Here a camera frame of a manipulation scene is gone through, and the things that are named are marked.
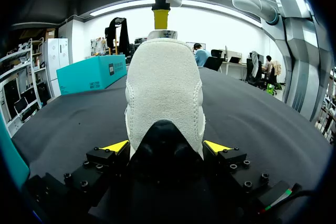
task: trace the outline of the black mat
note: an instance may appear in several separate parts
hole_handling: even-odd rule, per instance
[[[321,133],[267,93],[209,69],[199,71],[206,117],[204,139],[239,146],[252,165],[270,174],[272,185],[284,180],[314,189],[331,153]],[[29,162],[31,176],[49,172],[62,181],[63,174],[81,165],[93,147],[128,138],[125,80],[103,91],[61,96],[22,126],[13,141]],[[297,199],[285,219],[304,200]],[[90,212],[104,218],[104,209],[100,204]]]

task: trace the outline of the man in blue shirt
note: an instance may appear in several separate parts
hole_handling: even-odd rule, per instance
[[[196,54],[195,54],[195,59],[196,59],[196,63],[199,67],[204,66],[206,60],[208,59],[208,57],[211,56],[211,54],[204,50],[202,48],[202,45],[199,43],[196,43],[194,45],[194,50],[196,50]]]

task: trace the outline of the black chair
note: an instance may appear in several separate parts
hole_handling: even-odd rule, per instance
[[[246,59],[246,67],[247,67],[247,73],[246,73],[246,81],[248,84],[254,86],[254,87],[260,87],[262,88],[264,85],[264,81],[261,79],[261,61],[258,61],[258,72],[255,77],[252,75],[253,71],[253,62],[252,59]]]
[[[28,102],[25,97],[14,103],[14,109],[22,123],[27,122],[37,112],[37,109],[27,108],[27,106]]]
[[[211,50],[211,56],[216,57],[216,58],[221,58],[222,52],[223,52],[222,50],[213,49]]]
[[[203,67],[218,71],[223,61],[223,58],[208,57]]]

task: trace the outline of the bolt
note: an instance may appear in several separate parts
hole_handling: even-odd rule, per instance
[[[245,181],[244,182],[244,187],[250,189],[252,187],[252,182],[251,181]]]
[[[249,160],[244,160],[244,161],[243,161],[243,164],[244,164],[245,167],[250,166],[250,163],[251,163],[251,162],[250,162]]]
[[[89,186],[89,182],[87,182],[86,180],[83,180],[83,181],[80,182],[80,186],[81,186],[82,188],[86,188],[86,187]]]
[[[97,168],[97,170],[102,170],[103,169],[103,165],[98,164],[98,165],[96,165],[96,168]]]
[[[268,175],[267,173],[263,173],[263,174],[261,175],[261,179],[262,179],[262,180],[268,180],[268,178],[269,178],[269,175]]]
[[[89,162],[89,161],[87,161],[87,160],[83,162],[83,166],[84,166],[84,167],[88,167],[88,166],[89,166],[89,164],[90,164],[90,162]]]
[[[64,179],[69,180],[71,178],[70,173],[64,173]]]
[[[237,167],[238,167],[238,166],[235,165],[235,164],[231,164],[231,165],[230,165],[230,169],[231,169],[231,170],[235,170],[235,169],[237,169]]]

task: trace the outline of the hanging clothes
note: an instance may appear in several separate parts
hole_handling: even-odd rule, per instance
[[[123,53],[125,56],[130,55],[130,41],[128,38],[128,30],[127,30],[127,20],[125,18],[114,18],[110,26],[105,28],[105,35],[106,35],[106,41],[107,45],[111,50],[115,47],[113,40],[116,38],[116,27],[115,26],[121,26],[120,31],[120,39],[119,39],[119,48],[118,53]]]
[[[252,51],[252,63],[253,63],[252,76],[255,78],[257,76],[259,69],[258,53],[255,51]]]

